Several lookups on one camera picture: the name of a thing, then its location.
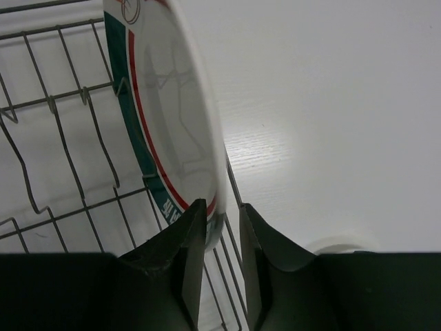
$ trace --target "wire rack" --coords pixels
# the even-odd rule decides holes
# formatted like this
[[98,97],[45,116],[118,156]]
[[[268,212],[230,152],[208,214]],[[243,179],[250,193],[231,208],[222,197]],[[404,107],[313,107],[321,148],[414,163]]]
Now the wire rack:
[[[18,6],[14,8],[4,8],[0,9],[0,14],[5,13],[15,13],[20,11],[31,11],[35,9],[47,8],[50,6],[60,6],[60,5],[69,5],[71,3],[76,2],[84,2],[87,0],[69,0],[69,1],[49,1],[45,3],[31,4],[25,6]],[[85,33],[92,32],[95,39],[95,47],[98,49],[98,52],[95,54],[99,54],[100,59],[96,59],[101,62],[104,70],[106,81],[102,81],[101,83],[83,86],[81,85],[81,79],[77,72],[77,67],[72,60],[72,55],[70,49],[68,47],[68,43],[66,42],[66,35],[69,35],[70,31],[75,28],[81,28],[81,31],[76,33]],[[9,146],[13,151],[13,155],[18,160],[19,165],[21,167],[21,178],[14,178],[13,181],[15,183],[23,183],[25,184],[25,192],[28,198],[26,203],[30,204],[32,208],[32,213],[30,217],[28,217],[26,222],[22,222],[19,220],[19,217],[11,214],[3,221],[0,220],[0,243],[5,242],[7,239],[18,238],[19,243],[21,245],[22,250],[29,254],[33,252],[33,249],[29,246],[29,239],[27,233],[31,232],[31,230],[38,230],[47,226],[53,227],[54,235],[51,237],[52,240],[59,241],[59,246],[61,246],[61,250],[65,253],[70,252],[70,241],[66,239],[68,233],[60,226],[60,221],[75,221],[75,217],[79,215],[85,216],[87,219],[87,224],[89,229],[92,230],[93,238],[96,241],[99,251],[107,252],[112,251],[112,246],[106,245],[103,242],[103,235],[100,232],[100,228],[96,225],[97,218],[93,215],[93,212],[98,209],[103,208],[111,208],[109,212],[115,213],[115,209],[113,207],[117,205],[117,210],[119,214],[119,219],[121,220],[121,227],[118,228],[119,232],[126,232],[128,238],[130,238],[130,247],[125,246],[124,249],[119,250],[119,253],[127,252],[132,248],[137,246],[136,234],[137,230],[134,230],[133,222],[130,221],[130,216],[127,215],[127,207],[125,207],[125,201],[131,199],[132,197],[145,197],[145,202],[148,201],[148,206],[151,208],[153,219],[156,222],[156,226],[159,230],[162,230],[164,226],[167,226],[162,219],[162,216],[157,211],[157,207],[154,205],[152,200],[152,195],[149,191],[149,188],[144,184],[141,176],[139,177],[137,183],[138,188],[128,190],[127,192],[121,192],[121,180],[119,176],[119,172],[117,171],[117,167],[114,165],[112,161],[111,153],[106,146],[105,137],[102,134],[102,127],[100,126],[99,115],[103,109],[100,107],[98,110],[97,107],[94,106],[94,100],[97,98],[96,94],[99,91],[112,91],[112,74],[110,72],[109,63],[107,61],[107,47],[105,47],[105,34],[101,33],[104,30],[103,18],[95,18],[88,19],[85,21],[75,21],[72,23],[66,23],[57,26],[48,26],[43,28],[37,28],[32,30],[13,32],[0,35],[0,42],[7,41],[8,43],[2,43],[0,45],[0,51],[4,48],[10,47],[12,44],[24,43],[26,52],[28,53],[29,59],[32,62],[32,67],[34,69],[34,73],[37,75],[37,79],[39,82],[39,88],[41,89],[43,95],[40,98],[26,100],[22,102],[13,102],[13,98],[11,97],[10,91],[11,88],[7,86],[7,82],[3,79],[3,71],[5,68],[0,67],[0,84],[4,93],[4,100],[6,104],[4,107],[0,108],[0,127],[1,131],[6,139],[0,140],[0,146]],[[57,38],[59,43],[61,43],[65,60],[67,60],[68,71],[71,74],[71,79],[73,79],[75,89],[67,90],[65,92],[50,94],[48,91],[47,85],[51,79],[55,79],[55,77],[48,75],[46,72],[40,68],[39,61],[37,61],[36,56],[34,55],[34,43],[38,43],[39,36],[44,36],[45,34],[50,33],[52,38]],[[36,36],[37,38],[30,42],[30,37]],[[8,72],[15,72],[14,68],[8,68]],[[72,124],[69,123],[66,125],[65,119],[61,116],[61,111],[59,111],[60,104],[65,100],[70,99],[80,99],[83,107],[88,109],[90,113],[89,121],[92,122],[94,128],[94,134],[96,135],[96,139],[99,142],[99,146],[101,149],[101,153],[105,157],[105,162],[107,163],[107,170],[111,173],[111,184],[107,185],[106,190],[110,190],[112,196],[107,196],[106,199],[99,199],[98,201],[94,201],[93,203],[88,202],[88,189],[85,187],[85,181],[81,179],[81,175],[79,175],[79,171],[77,170],[75,158],[72,156],[72,152],[75,151],[68,142],[68,138],[66,137],[66,129],[72,129]],[[116,102],[116,97],[114,96],[115,102],[113,103],[115,108],[118,107],[118,103]],[[23,114],[32,112],[33,109],[37,107],[45,106],[46,110],[53,116],[54,122],[53,125],[57,127],[58,138],[61,141],[61,145],[63,148],[63,153],[65,160],[67,160],[68,170],[66,173],[70,173],[70,176],[74,179],[74,186],[76,187],[77,198],[81,201],[81,205],[75,209],[68,208],[54,208],[51,207],[50,204],[42,205],[37,201],[41,201],[44,199],[39,199],[39,191],[36,190],[33,186],[33,178],[32,176],[38,176],[38,173],[30,170],[30,166],[28,166],[28,162],[25,161],[25,157],[23,157],[20,144],[14,140],[15,134],[12,134],[11,131],[15,130],[18,132],[18,128],[22,122],[21,120],[21,111]],[[44,146],[41,147],[41,151],[39,152],[41,157],[44,156]],[[236,202],[240,205],[240,194],[238,191],[238,187],[236,185],[236,181],[234,179],[234,173],[232,171],[232,167],[227,162],[227,173],[229,176],[229,180],[232,185],[232,190],[234,196],[236,198]],[[0,187],[0,196],[4,197],[5,194],[8,194],[8,186],[2,185]],[[234,238],[234,232],[232,230],[231,224],[229,222],[228,216],[225,215],[225,229],[226,229],[226,237],[222,236],[220,238],[220,245],[206,254],[205,264],[204,264],[204,277],[205,284],[203,286],[203,292],[206,291],[211,295],[212,301],[214,302],[212,307],[216,307],[215,311],[217,313],[217,317],[210,319],[210,323],[200,323],[201,330],[244,330],[247,329],[246,326],[246,307],[243,299],[243,271],[242,271],[242,263],[240,260],[240,254],[238,251],[238,247],[236,244],[236,240]],[[149,237],[143,237],[141,240],[148,240]],[[1,249],[2,252],[7,252],[8,245],[6,248]],[[204,309],[212,309],[210,307],[206,307],[201,302],[201,316],[204,315]]]

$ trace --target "white plate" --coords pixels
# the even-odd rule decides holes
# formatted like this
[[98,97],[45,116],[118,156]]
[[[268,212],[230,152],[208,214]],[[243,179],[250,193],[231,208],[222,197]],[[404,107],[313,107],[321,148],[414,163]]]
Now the white plate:
[[146,184],[171,224],[207,201],[207,249],[226,210],[220,119],[202,60],[174,1],[104,0],[115,90]]

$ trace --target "plate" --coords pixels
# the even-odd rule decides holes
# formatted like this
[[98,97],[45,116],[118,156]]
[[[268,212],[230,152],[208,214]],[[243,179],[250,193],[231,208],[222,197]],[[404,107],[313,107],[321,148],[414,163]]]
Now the plate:
[[207,249],[226,210],[221,123],[203,61],[178,4],[104,0],[114,90],[143,180],[167,223],[207,202]]

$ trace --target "red stripe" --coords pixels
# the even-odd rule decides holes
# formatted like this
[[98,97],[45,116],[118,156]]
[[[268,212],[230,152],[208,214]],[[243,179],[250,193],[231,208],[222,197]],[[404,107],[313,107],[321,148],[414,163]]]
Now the red stripe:
[[[136,105],[138,106],[139,118],[141,119],[141,123],[144,128],[145,137],[147,138],[147,142],[148,142],[150,150],[152,152],[153,159],[156,163],[156,166],[158,167],[159,173],[161,174],[162,178],[164,179],[165,185],[167,185],[167,187],[170,190],[170,192],[172,193],[173,197],[176,199],[176,202],[184,210],[186,210],[188,208],[188,203],[186,203],[184,201],[184,199],[182,199],[182,197],[179,195],[179,193],[174,189],[172,182],[170,182],[167,174],[165,173],[164,168],[163,168],[161,162],[159,161],[158,154],[156,153],[156,150],[154,148],[152,137],[150,136],[150,132],[147,128],[147,122],[145,121],[143,106],[141,104],[141,98],[139,97],[138,81],[136,79],[134,38],[135,38],[135,36],[134,36],[133,32],[129,30],[130,72],[132,73],[132,87],[133,87],[133,92],[135,94]],[[215,205],[216,205],[216,197],[213,198],[212,202],[207,207],[207,214],[208,215],[210,215],[212,213]]]

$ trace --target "dish rack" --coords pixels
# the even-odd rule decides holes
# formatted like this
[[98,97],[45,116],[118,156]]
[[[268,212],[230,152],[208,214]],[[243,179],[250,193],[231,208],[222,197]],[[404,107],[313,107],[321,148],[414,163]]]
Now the dish rack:
[[[32,3],[0,9],[0,15],[86,1]],[[85,42],[87,63],[74,56],[70,38],[91,41]],[[58,60],[50,60],[49,65],[41,64],[40,53],[47,50],[45,45],[49,42],[57,44],[60,50],[57,56],[63,57],[63,68],[48,70]],[[115,132],[125,135],[121,138],[125,143],[121,145],[128,147],[123,156],[129,159],[133,151],[112,89],[103,18],[1,34],[0,54],[1,51],[9,55],[0,55],[4,59],[0,62],[3,90],[0,154],[2,162],[7,160],[6,166],[0,167],[3,178],[0,252],[99,251],[119,255],[167,226],[141,173],[136,172],[136,162],[128,161],[134,167],[124,168],[115,162],[121,153],[117,147],[113,148],[115,136],[118,136]],[[29,66],[18,60],[25,57],[33,72],[26,70]],[[85,71],[94,77],[92,81],[101,81],[90,83],[91,79],[83,79]],[[31,75],[36,75],[34,83]],[[42,95],[33,93],[34,90],[26,88],[22,82]],[[108,132],[110,124],[118,126],[113,133]],[[81,139],[84,140],[82,145],[75,142]],[[96,148],[82,155],[88,145]],[[54,150],[59,153],[51,158]],[[240,193],[229,161],[227,165],[232,192],[240,205]],[[98,168],[96,177],[105,177],[105,180],[91,185]],[[12,193],[14,187],[21,188],[21,198]],[[74,190],[54,189],[58,187]],[[199,330],[247,330],[242,265],[227,215],[225,229],[217,247],[205,255]]]

